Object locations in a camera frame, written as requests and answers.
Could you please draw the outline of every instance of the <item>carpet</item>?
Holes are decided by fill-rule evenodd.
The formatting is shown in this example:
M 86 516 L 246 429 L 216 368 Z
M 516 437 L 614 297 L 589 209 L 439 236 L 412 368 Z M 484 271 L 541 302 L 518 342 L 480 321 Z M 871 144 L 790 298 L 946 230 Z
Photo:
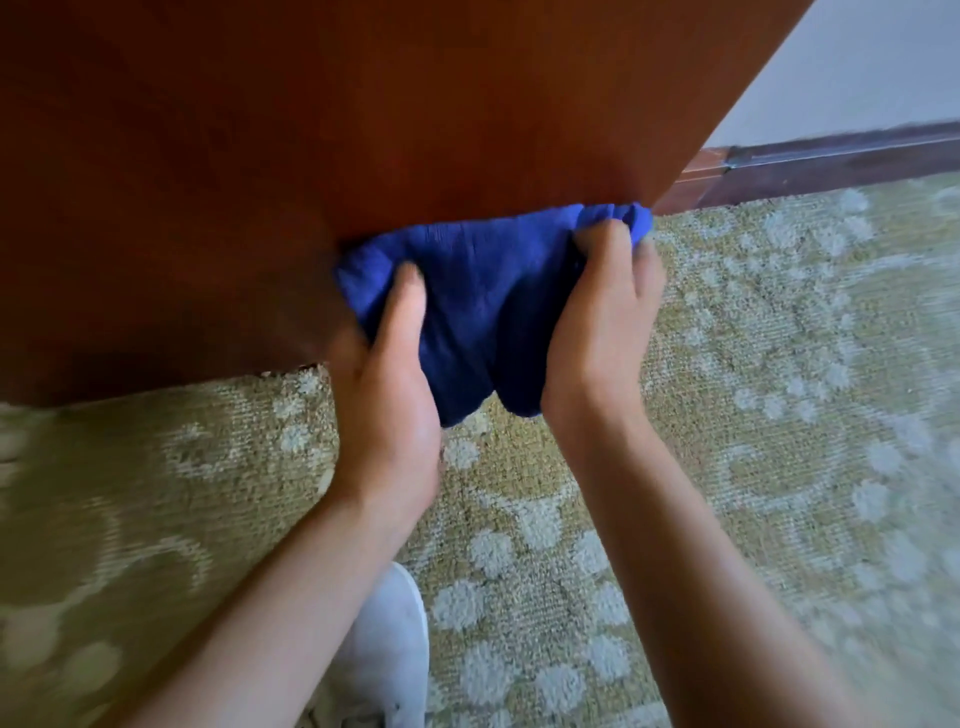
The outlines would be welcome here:
M 960 724 L 960 175 L 658 221 L 641 386 L 762 578 L 890 724 Z M 0 724 L 87 725 L 320 497 L 321 369 L 0 412 Z M 434 726 L 660 726 L 540 419 L 444 436 L 400 560 Z

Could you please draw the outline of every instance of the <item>white shoe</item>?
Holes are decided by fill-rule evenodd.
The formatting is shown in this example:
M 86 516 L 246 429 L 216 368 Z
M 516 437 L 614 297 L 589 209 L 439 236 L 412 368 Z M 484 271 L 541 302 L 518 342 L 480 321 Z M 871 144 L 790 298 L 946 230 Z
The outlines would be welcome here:
M 430 641 L 413 576 L 391 564 L 315 693 L 319 728 L 423 728 Z

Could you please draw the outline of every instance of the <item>patterned carpet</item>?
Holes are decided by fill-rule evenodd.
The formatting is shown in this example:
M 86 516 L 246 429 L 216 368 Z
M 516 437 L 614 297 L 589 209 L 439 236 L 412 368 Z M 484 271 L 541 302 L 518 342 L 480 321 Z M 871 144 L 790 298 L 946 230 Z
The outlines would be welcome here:
M 960 724 L 960 175 L 659 220 L 648 409 L 891 725 Z M 86 725 L 314 503 L 324 373 L 0 413 L 0 724 Z M 446 433 L 401 554 L 434 726 L 665 725 L 540 420 Z

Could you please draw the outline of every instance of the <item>brown wood surface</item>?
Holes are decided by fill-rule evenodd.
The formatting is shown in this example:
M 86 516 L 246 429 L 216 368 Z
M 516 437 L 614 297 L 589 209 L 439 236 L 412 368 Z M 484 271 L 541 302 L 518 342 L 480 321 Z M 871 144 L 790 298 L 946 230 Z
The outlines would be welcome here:
M 9 0 L 0 400 L 285 369 L 333 240 L 651 204 L 809 0 Z
M 700 206 L 704 195 L 718 184 L 728 170 L 728 147 L 708 147 L 697 152 L 653 206 L 655 215 L 673 215 Z

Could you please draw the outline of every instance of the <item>blue cloth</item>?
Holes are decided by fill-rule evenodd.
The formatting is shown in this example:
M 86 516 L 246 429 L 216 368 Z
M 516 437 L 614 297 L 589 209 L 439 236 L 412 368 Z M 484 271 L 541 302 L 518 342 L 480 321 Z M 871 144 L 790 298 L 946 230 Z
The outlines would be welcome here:
M 636 244 L 652 225 L 640 205 L 570 205 L 518 217 L 417 225 L 371 238 L 334 275 L 361 327 L 376 336 L 394 270 L 423 272 L 420 364 L 440 421 L 456 425 L 494 390 L 511 412 L 540 413 L 550 336 L 580 277 L 572 231 L 617 218 Z

